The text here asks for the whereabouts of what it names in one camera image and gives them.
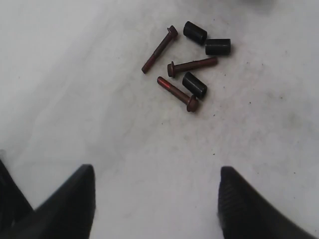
bolt shaft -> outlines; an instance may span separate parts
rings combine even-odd
[[[184,92],[180,91],[178,88],[173,86],[170,82],[165,80],[163,77],[158,77],[158,84],[162,86],[167,91],[171,92],[176,98],[182,101],[184,104],[187,104],[189,101],[189,96]]]
[[[152,56],[148,59],[148,61],[145,63],[145,65],[142,68],[142,71],[144,74],[147,73],[147,71],[149,71],[149,69],[153,66],[153,64],[155,63],[156,59],[160,56],[160,54],[164,51],[164,49],[168,46],[168,44],[174,39],[176,38],[178,35],[176,29],[174,26],[171,26],[170,28],[168,28],[168,34],[166,35],[166,37],[163,39],[163,41],[161,41],[161,43],[159,44],[159,46],[156,48],[156,50],[154,51],[154,53],[152,54]]]
[[[218,60],[216,57],[211,57],[199,61],[191,61],[179,65],[174,65],[174,62],[172,62],[171,64],[168,64],[167,71],[170,77],[175,77],[177,73],[203,68],[207,66],[214,66],[217,63]]]
[[[192,61],[192,62],[187,62],[179,65],[175,65],[175,72],[185,72],[185,71],[190,71],[206,66],[214,66],[217,64],[217,58],[216,57],[211,57],[207,58],[204,60],[199,60],[199,61]]]

black object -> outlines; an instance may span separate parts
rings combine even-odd
[[[192,73],[187,72],[183,78],[183,86],[185,86],[196,97],[203,99],[207,92],[207,86],[196,78]]]
[[[218,215],[225,239],[315,239],[278,212],[232,167],[221,169]]]
[[[42,206],[1,232],[0,238],[88,239],[94,213],[94,169],[82,165]]]
[[[198,43],[199,45],[203,45],[207,38],[207,31],[203,30],[199,26],[196,26],[194,23],[188,21],[183,30],[184,36]]]
[[[0,160],[0,232],[20,222],[33,208]]]
[[[230,39],[207,39],[205,51],[206,55],[229,55],[231,51]]]

red-coated bolt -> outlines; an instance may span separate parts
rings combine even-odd
[[[152,56],[148,59],[148,61],[145,63],[145,65],[142,68],[142,71],[144,74],[146,74],[147,71],[153,66],[155,63],[156,59],[160,56],[160,54],[164,51],[164,49],[167,47],[167,45],[175,39],[178,35],[177,30],[175,29],[174,26],[170,26],[168,28],[168,34],[164,38],[164,40],[159,44],[159,46],[156,48]]]
[[[199,103],[194,95],[189,97],[187,94],[180,91],[178,88],[173,86],[170,82],[168,82],[161,76],[158,77],[158,84],[162,86],[164,89],[166,89],[167,91],[171,92],[172,95],[174,95],[184,104],[186,104],[187,105],[186,109],[188,112],[195,112],[197,110]]]
[[[167,72],[168,76],[170,77],[175,77],[175,75],[179,72],[185,72],[185,71],[190,71],[206,66],[215,66],[217,65],[218,60],[217,57],[211,57],[207,58],[204,60],[199,60],[199,61],[191,61],[179,65],[174,65],[174,62],[171,62],[171,64],[167,65]]]

bolt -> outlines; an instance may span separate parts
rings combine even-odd
[[[206,66],[215,66],[217,65],[218,61],[216,57],[211,57],[207,58],[204,60],[199,60],[199,61],[191,61],[179,65],[174,65],[174,62],[171,62],[171,64],[167,65],[167,72],[168,76],[170,77],[175,77],[175,75],[179,72],[185,72],[185,71],[190,71]]]
[[[154,51],[154,53],[152,54],[152,56],[148,59],[148,61],[145,63],[145,65],[142,68],[142,71],[144,74],[147,73],[147,71],[149,71],[149,69],[153,66],[153,64],[155,63],[156,59],[160,56],[160,54],[164,51],[164,49],[167,47],[167,45],[170,43],[170,41],[172,41],[173,39],[175,39],[178,35],[178,32],[176,31],[174,26],[170,26],[170,28],[168,28],[168,34],[166,35],[166,37],[164,38],[163,41],[161,41],[161,43],[159,44],[159,46],[156,48],[156,50]]]
[[[182,101],[184,104],[187,105],[187,111],[188,112],[195,112],[198,108],[198,100],[194,95],[189,97],[184,92],[180,91],[178,88],[173,86],[170,82],[165,80],[163,77],[158,77],[158,84],[162,86],[167,91],[171,92],[172,95],[174,95],[176,98],[178,98],[180,101]]]

stain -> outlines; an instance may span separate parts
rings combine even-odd
[[[300,129],[302,126],[302,118],[295,112],[290,112],[283,122],[283,128],[285,129]]]
[[[131,218],[132,217],[132,213],[125,213],[124,215],[123,215],[123,218],[124,219],[128,219],[128,218]]]

